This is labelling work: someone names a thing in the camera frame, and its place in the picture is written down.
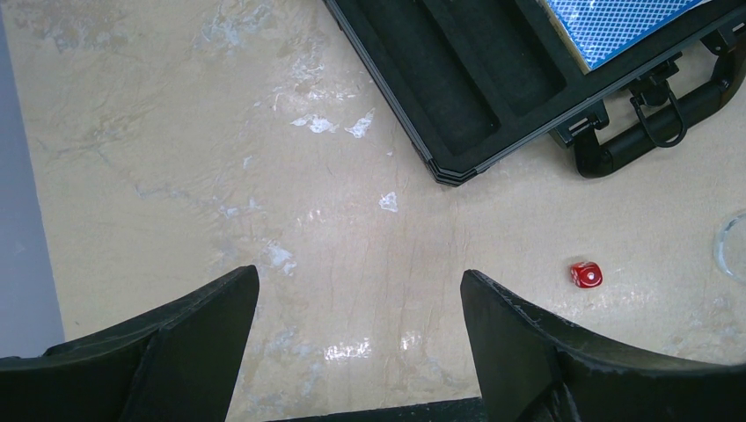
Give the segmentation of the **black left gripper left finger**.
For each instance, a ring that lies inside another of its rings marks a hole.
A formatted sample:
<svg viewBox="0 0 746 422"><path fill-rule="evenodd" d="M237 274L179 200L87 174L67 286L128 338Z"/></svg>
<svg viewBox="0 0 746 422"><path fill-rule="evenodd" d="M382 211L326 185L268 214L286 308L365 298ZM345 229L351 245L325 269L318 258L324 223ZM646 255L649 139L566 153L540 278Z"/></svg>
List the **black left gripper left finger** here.
<svg viewBox="0 0 746 422"><path fill-rule="evenodd" d="M223 421L260 278L240 266L102 331L1 361L4 421Z"/></svg>

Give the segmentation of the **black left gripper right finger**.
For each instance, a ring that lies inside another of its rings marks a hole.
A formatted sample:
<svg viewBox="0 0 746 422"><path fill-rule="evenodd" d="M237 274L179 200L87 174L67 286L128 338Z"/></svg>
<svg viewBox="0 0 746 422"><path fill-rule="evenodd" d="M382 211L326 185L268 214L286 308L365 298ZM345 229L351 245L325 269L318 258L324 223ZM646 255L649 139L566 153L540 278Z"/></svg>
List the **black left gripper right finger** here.
<svg viewBox="0 0 746 422"><path fill-rule="evenodd" d="M491 421L742 421L744 365L677 358L597 334L485 274L460 284Z"/></svg>

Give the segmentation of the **red die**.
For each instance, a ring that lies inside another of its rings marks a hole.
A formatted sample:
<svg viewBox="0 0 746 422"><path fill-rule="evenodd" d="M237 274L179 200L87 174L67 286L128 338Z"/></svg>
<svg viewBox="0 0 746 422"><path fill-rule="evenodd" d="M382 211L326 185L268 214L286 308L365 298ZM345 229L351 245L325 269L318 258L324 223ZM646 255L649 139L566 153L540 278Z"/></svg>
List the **red die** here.
<svg viewBox="0 0 746 422"><path fill-rule="evenodd" d="M591 261L572 264L570 266L570 276L578 288L593 288L603 283L603 274L600 266Z"/></svg>

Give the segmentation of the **black poker set case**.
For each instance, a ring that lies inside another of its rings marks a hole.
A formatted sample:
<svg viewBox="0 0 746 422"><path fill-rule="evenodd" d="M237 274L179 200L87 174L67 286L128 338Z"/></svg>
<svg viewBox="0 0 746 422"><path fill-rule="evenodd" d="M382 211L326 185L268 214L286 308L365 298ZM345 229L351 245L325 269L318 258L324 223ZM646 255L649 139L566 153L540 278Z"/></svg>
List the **black poker set case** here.
<svg viewBox="0 0 746 422"><path fill-rule="evenodd" d="M745 78L745 4L710 1L585 71L538 1L330 1L421 160L460 186L551 134L586 178L671 148Z"/></svg>

